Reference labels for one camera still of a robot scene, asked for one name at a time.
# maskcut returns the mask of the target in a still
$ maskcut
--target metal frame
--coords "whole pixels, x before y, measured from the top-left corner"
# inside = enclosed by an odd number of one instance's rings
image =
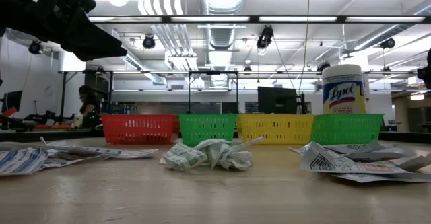
[[[63,74],[63,85],[61,88],[61,110],[60,110],[60,121],[63,121],[64,118],[64,109],[65,109],[65,96],[66,96],[66,84],[69,83],[69,81],[75,77],[78,73],[87,74],[90,73],[89,71],[74,71],[74,72],[66,72],[66,71],[59,71],[59,73]],[[73,75],[70,78],[67,78],[67,74],[73,73]],[[112,107],[112,92],[114,91],[114,71],[96,71],[96,74],[102,74],[102,73],[110,73],[110,82],[109,82],[109,92],[108,92],[108,109],[111,111]]]
[[[190,17],[201,20],[190,20]],[[243,20],[217,20],[217,17],[247,17]],[[264,17],[279,17],[279,20],[265,20]],[[350,21],[349,17],[360,18]],[[405,20],[406,17],[424,17],[423,20]],[[420,15],[104,15],[90,16],[94,24],[431,24],[431,16]]]
[[[187,112],[187,114],[191,114],[191,75],[193,74],[198,74],[198,77],[201,74],[206,74],[206,75],[221,75],[221,74],[235,74],[236,75],[236,111],[239,112],[239,95],[238,95],[238,80],[239,80],[239,76],[238,76],[238,71],[189,71],[189,111]]]

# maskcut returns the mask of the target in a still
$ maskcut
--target lysol wipes container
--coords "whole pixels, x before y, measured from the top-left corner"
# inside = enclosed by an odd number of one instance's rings
[[[322,72],[325,114],[365,114],[362,71],[358,65],[336,65]]]

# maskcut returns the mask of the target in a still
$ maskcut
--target desk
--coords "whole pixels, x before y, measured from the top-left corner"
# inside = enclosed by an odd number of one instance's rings
[[[153,159],[1,178],[1,223],[431,223],[431,184],[356,184],[305,172],[287,146],[251,147],[246,172],[174,172],[158,164],[168,150],[160,148]]]

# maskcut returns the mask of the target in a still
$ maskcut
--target ceiling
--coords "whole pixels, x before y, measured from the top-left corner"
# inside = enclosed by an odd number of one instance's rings
[[[202,14],[201,0],[181,0],[182,8],[187,15]],[[311,15],[409,15],[409,10],[425,0],[245,0],[244,15],[306,15],[309,9]],[[109,0],[98,0],[97,7],[90,16],[102,15],[141,15],[137,0],[129,0],[122,7],[111,5]],[[302,70],[307,65],[324,53],[330,46],[335,46],[343,40],[352,41],[379,29],[383,25],[378,24],[346,24],[345,35],[343,25],[340,24],[274,24],[274,38],[267,53],[258,56],[256,38],[263,29],[263,24],[247,24],[246,28],[239,29],[236,37],[235,49],[231,60],[232,69],[242,70],[245,60],[251,60],[252,70],[282,70],[284,62],[291,70]],[[165,50],[156,38],[156,47],[144,50],[143,39],[146,34],[152,34],[148,24],[104,24],[100,25],[107,32],[115,29],[123,41],[123,46],[142,60],[143,64],[153,69],[164,69]],[[197,64],[200,67],[208,64],[207,41],[203,30],[196,24],[187,24],[187,31],[191,38],[194,52],[197,54]],[[386,49],[385,56],[381,48],[369,48],[365,51],[368,55],[370,69],[380,70],[384,63],[402,61],[427,51],[431,45],[431,26],[417,25],[393,38],[397,45],[394,49]],[[331,63],[337,64],[338,57],[331,59]],[[315,61],[311,69],[321,61]],[[105,69],[124,69],[124,62],[120,59],[99,59],[88,62],[89,65],[102,65]],[[425,65],[425,57],[420,60],[405,64],[398,71],[412,70],[420,65]]]

